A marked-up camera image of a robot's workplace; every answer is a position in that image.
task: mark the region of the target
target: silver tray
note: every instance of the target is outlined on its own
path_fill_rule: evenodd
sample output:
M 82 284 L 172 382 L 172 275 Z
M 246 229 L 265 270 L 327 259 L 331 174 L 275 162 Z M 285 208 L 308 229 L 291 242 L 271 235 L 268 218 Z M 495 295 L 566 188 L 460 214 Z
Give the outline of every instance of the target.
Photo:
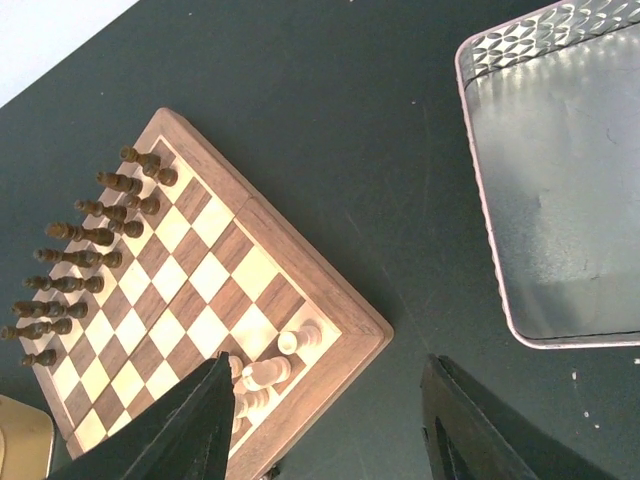
M 507 323 L 640 345 L 640 0 L 556 3 L 456 55 Z

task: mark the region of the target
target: dark tabletop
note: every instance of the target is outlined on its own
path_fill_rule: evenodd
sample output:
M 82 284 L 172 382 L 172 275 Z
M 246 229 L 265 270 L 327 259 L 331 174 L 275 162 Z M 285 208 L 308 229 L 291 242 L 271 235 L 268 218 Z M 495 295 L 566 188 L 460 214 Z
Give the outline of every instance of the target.
M 95 172 L 166 106 L 396 331 L 287 455 L 283 480 L 428 478 L 428 352 L 601 468 L 637 477 L 640 350 L 544 352 L 511 336 L 462 120 L 458 45 L 544 4 L 141 1 L 0 110 L 0 303 L 27 296 L 21 279 L 45 271 L 32 251 L 55 245 L 44 226 L 78 220 L 71 205 L 99 193 Z M 19 355 L 0 350 L 0 393 L 46 408 Z

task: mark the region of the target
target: wooden chessboard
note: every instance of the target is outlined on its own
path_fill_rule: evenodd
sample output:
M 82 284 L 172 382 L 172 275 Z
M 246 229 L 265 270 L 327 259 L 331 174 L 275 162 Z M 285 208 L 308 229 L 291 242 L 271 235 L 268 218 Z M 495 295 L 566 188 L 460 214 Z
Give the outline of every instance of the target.
M 72 242 L 123 255 L 119 268 L 57 264 L 50 275 L 101 275 L 98 294 L 38 292 L 34 299 L 87 302 L 69 335 L 22 339 L 27 353 L 55 349 L 34 370 L 72 457 L 123 428 L 202 361 L 228 351 L 246 363 L 279 355 L 279 332 L 311 323 L 320 346 L 289 357 L 292 375 L 233 435 L 227 478 L 257 478 L 279 460 L 393 336 L 390 325 L 184 118 L 160 109 L 135 143 L 178 172 L 159 185 L 136 164 L 118 173 L 142 180 L 160 211 L 129 211 L 144 224 L 114 246 Z M 105 205 L 123 194 L 105 190 Z M 87 228 L 104 226 L 87 217 Z M 21 319 L 18 326 L 32 320 Z

